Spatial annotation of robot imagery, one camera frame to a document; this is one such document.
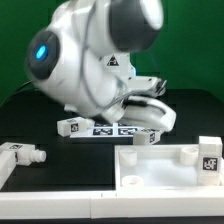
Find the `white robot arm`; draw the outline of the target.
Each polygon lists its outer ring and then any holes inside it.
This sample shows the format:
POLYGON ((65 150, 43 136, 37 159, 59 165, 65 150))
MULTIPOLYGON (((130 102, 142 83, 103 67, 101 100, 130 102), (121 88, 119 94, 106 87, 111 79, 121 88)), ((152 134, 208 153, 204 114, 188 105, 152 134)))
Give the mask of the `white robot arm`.
POLYGON ((157 99, 165 82, 132 76, 119 61, 149 49, 163 21, 161 0, 68 0, 30 42, 27 75, 83 118, 169 132, 176 113, 157 99))

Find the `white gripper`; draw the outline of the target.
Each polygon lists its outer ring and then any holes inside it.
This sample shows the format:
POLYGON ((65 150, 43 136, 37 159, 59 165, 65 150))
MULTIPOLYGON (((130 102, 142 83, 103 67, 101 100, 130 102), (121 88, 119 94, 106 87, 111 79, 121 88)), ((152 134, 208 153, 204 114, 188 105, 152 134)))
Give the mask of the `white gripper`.
POLYGON ((123 76, 125 92, 116 122, 169 132, 176 121, 176 112, 158 100, 165 93, 166 81, 158 77, 123 76))

